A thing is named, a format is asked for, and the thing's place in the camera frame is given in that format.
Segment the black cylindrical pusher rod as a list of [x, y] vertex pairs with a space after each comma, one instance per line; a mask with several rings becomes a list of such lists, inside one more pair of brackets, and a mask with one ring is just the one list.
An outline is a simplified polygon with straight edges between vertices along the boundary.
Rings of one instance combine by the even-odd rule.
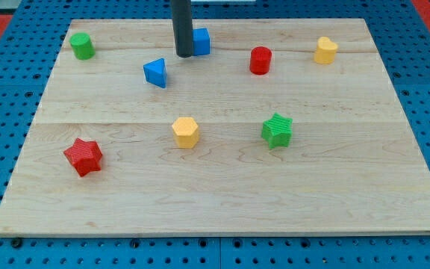
[[175, 51], [181, 58], [193, 55], [191, 0], [170, 0]]

